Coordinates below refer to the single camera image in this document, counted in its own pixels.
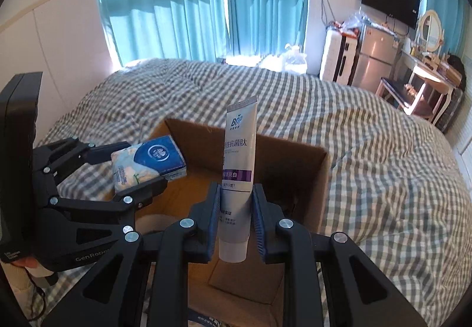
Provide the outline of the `grey checkered bed duvet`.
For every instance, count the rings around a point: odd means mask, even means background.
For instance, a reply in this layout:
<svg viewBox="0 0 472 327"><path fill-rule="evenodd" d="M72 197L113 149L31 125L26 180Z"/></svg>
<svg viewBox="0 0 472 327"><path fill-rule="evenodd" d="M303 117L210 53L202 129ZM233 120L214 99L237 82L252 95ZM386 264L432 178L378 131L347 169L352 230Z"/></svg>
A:
<svg viewBox="0 0 472 327"><path fill-rule="evenodd" d="M471 198L434 126L369 92L307 75L184 60L113 73L50 129L103 144L150 139L167 118L225 123L258 97L258 133L331 158L321 231L349 235L428 326L448 321L471 284Z"/></svg>

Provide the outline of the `blue white tissue pack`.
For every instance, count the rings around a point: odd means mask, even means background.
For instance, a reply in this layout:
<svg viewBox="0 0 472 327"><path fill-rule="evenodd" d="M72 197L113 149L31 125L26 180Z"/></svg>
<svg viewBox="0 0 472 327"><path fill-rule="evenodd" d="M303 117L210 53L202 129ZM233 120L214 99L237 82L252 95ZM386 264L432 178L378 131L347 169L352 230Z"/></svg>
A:
<svg viewBox="0 0 472 327"><path fill-rule="evenodd" d="M116 193L157 177L173 181L186 176L186 162L170 135L118 150L111 162Z"/></svg>

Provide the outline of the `white oval vanity mirror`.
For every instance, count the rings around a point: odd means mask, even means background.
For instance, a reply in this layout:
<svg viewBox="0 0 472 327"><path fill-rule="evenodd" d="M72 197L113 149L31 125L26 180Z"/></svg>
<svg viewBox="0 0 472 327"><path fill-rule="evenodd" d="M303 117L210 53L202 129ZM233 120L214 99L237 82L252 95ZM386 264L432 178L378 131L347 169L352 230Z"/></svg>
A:
<svg viewBox="0 0 472 327"><path fill-rule="evenodd" d="M435 10L428 10L418 21L417 43L425 52L437 52L443 45L443 26Z"/></svg>

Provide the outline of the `black bag on dresser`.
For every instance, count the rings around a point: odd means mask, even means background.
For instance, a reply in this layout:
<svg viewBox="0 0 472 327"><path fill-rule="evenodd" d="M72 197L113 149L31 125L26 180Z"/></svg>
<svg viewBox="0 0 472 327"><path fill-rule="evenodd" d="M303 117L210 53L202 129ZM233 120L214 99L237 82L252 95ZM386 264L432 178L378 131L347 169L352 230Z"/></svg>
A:
<svg viewBox="0 0 472 327"><path fill-rule="evenodd" d="M449 53L447 63L461 75L459 88L464 91L466 89L466 71L462 60L457 55Z"/></svg>

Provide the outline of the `silver mini fridge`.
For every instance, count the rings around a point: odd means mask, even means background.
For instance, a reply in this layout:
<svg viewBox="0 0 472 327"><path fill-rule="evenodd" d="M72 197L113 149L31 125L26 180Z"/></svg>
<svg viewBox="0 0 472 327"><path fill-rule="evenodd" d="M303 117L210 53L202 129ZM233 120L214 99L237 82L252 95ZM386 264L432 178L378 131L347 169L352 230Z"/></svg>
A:
<svg viewBox="0 0 472 327"><path fill-rule="evenodd" d="M349 85L376 92L380 79L393 68L399 39L393 32L364 24L360 30Z"/></svg>

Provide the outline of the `white toothpaste tube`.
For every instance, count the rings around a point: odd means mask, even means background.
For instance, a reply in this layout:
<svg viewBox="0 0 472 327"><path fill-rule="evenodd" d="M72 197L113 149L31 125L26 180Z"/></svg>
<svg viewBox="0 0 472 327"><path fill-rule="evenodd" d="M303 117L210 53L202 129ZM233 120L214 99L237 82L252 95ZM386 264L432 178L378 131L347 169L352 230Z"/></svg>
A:
<svg viewBox="0 0 472 327"><path fill-rule="evenodd" d="M258 98L227 108L223 145L218 257L224 262L246 260L250 237L250 200L254 183Z"/></svg>

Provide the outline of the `brown cardboard box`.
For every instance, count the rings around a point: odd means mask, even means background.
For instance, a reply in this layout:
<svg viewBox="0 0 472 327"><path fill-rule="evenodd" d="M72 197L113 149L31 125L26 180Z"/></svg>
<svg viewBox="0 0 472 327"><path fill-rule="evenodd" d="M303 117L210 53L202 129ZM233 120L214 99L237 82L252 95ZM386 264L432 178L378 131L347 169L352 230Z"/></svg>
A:
<svg viewBox="0 0 472 327"><path fill-rule="evenodd" d="M162 229L184 218L222 180L225 131L180 119L164 119L145 140L169 135L186 161L186 176L170 182L154 203L137 213L141 231ZM192 311L230 326L281 326L284 265L268 260L275 249L278 223L287 218L310 232L320 230L325 210L330 155L316 146L257 135L253 221L247 258L189 265L188 303Z"/></svg>

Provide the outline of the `dark cushioned stool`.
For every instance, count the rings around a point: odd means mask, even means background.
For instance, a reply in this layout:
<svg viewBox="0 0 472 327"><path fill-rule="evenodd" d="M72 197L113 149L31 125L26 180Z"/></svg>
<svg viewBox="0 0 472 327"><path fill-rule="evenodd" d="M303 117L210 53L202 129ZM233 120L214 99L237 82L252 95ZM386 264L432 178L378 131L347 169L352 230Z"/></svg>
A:
<svg viewBox="0 0 472 327"><path fill-rule="evenodd" d="M421 87L416 90L415 87L409 83L402 83L393 81L382 77L375 92L379 98L388 101L392 98L398 104L398 108L406 115L415 115L423 119L431 120L433 117L433 109L424 98L424 91L427 84L423 83Z"/></svg>

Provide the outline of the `white suitcase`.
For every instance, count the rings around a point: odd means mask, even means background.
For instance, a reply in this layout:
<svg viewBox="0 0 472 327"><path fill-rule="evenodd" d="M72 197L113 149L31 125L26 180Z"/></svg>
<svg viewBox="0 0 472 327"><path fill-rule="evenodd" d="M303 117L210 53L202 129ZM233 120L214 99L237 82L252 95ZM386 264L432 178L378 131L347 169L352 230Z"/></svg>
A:
<svg viewBox="0 0 472 327"><path fill-rule="evenodd" d="M351 30L330 27L326 30L319 78L347 86L358 44Z"/></svg>

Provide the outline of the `clear plastic bag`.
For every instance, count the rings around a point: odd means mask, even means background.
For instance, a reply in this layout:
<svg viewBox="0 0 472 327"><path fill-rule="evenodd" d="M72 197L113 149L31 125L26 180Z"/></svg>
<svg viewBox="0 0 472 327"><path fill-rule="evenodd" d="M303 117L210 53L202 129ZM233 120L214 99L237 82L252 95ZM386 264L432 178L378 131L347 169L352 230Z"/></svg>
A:
<svg viewBox="0 0 472 327"><path fill-rule="evenodd" d="M300 52L298 45L286 44L280 55L267 55L258 63L259 68L295 75L307 73L307 54Z"/></svg>

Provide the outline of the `white dressing table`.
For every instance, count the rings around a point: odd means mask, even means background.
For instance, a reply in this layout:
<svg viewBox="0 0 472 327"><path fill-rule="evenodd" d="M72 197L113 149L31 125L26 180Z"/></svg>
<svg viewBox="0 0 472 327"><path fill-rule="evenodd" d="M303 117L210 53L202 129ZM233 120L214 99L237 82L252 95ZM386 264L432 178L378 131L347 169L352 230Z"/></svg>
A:
<svg viewBox="0 0 472 327"><path fill-rule="evenodd" d="M432 110L433 116L430 120L430 122L435 125L450 105L454 92L454 85L446 77L442 76L437 71L437 68L430 68L427 63L423 63L421 60L406 52L401 53L401 61L412 72L409 79L410 83L414 76L423 80L420 93L424 92L426 85L430 85L440 94L440 98L438 99L435 108Z"/></svg>

